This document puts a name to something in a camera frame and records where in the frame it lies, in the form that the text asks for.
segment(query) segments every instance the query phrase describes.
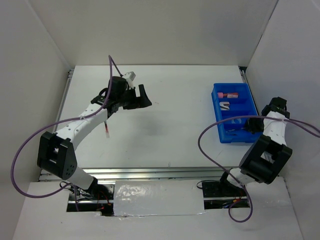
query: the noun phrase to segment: white wall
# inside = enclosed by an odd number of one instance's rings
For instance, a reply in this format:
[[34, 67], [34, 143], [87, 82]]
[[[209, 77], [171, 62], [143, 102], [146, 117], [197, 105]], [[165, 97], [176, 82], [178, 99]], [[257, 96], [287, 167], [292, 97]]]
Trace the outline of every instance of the white wall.
[[247, 66], [277, 0], [30, 0], [72, 65]]
[[[12, 159], [22, 142], [55, 120], [68, 70], [24, 0], [0, 1], [0, 238], [12, 239], [24, 197], [10, 182]], [[37, 180], [39, 138], [21, 153], [15, 170], [28, 190]]]
[[[246, 75], [260, 110], [280, 96], [291, 118], [320, 127], [320, 0], [279, 1]], [[286, 131], [293, 207], [304, 239], [319, 239], [320, 140], [294, 126]]]

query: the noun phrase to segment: white tabletop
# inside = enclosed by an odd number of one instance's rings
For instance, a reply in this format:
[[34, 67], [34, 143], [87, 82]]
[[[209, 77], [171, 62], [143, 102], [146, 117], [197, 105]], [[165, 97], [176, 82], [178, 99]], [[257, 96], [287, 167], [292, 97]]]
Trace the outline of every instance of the white tabletop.
[[[32, 182], [29, 194], [41, 195], [59, 188], [58, 182]], [[66, 212], [69, 191], [51, 197], [25, 198], [14, 240], [302, 240], [286, 185], [277, 177], [270, 185], [250, 183], [252, 218], [235, 223], [227, 209], [200, 215], [147, 217], [100, 216], [97, 212]], [[232, 209], [236, 219], [248, 208]]]
[[[237, 66], [119, 66], [134, 71], [152, 106], [119, 110], [96, 127], [76, 150], [82, 168], [215, 167], [197, 147], [199, 134], [216, 121], [214, 83], [242, 83]], [[78, 116], [105, 88], [109, 66], [76, 66], [61, 118]], [[218, 130], [202, 139], [203, 149], [224, 166], [238, 166], [250, 144], [220, 143]]]

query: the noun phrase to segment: blue tray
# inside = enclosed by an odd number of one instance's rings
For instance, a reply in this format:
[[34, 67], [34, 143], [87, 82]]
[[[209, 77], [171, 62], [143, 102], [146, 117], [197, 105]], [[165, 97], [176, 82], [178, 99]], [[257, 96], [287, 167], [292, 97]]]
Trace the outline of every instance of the blue tray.
[[[238, 98], [218, 98], [218, 93], [238, 93]], [[212, 101], [216, 121], [242, 115], [258, 115], [249, 86], [246, 83], [215, 83]], [[220, 102], [229, 102], [230, 110], [221, 110]], [[262, 132], [252, 134], [244, 129], [247, 118], [226, 121], [217, 126], [221, 143], [254, 143]]]

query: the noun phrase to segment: robotic arm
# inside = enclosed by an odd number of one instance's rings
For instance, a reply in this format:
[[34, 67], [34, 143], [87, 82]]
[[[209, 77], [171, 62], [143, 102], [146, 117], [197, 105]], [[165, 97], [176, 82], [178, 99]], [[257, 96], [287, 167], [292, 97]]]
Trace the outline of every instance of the robotic arm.
[[146, 108], [152, 103], [147, 97], [144, 85], [139, 85], [140, 96], [136, 96], [133, 80], [136, 75], [128, 72], [123, 77], [112, 77], [112, 88], [105, 107], [96, 115], [86, 116], [96, 112], [104, 103], [108, 88], [104, 88], [80, 115], [81, 120], [69, 123], [55, 133], [45, 132], [40, 138], [37, 165], [66, 180], [88, 194], [96, 197], [98, 192], [104, 192], [103, 185], [78, 166], [75, 150], [81, 141], [99, 124], [105, 123], [120, 107], [125, 110]]
[[[281, 97], [274, 97], [270, 104], [265, 106], [261, 115], [271, 118], [289, 119], [287, 101]], [[252, 132], [260, 126], [263, 134], [256, 140], [243, 156], [239, 167], [230, 170], [242, 185], [251, 182], [270, 184], [274, 181], [281, 169], [292, 155], [292, 149], [287, 147], [285, 141], [285, 121], [270, 119], [249, 119], [248, 126], [253, 126]], [[240, 187], [240, 185], [227, 173], [221, 177], [220, 183]]]

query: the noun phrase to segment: blue organizer box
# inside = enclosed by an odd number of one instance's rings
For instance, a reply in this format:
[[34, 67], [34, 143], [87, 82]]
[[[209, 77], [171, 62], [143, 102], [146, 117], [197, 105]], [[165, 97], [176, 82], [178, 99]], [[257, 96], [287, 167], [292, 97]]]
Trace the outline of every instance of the blue organizer box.
[[[218, 93], [238, 93], [238, 98], [218, 98]], [[216, 121], [242, 115], [258, 115], [248, 84], [215, 83], [212, 101]], [[230, 110], [221, 110], [220, 102], [229, 102]], [[247, 118], [226, 121], [217, 126], [221, 143], [254, 143], [262, 132], [252, 134], [244, 129]]]

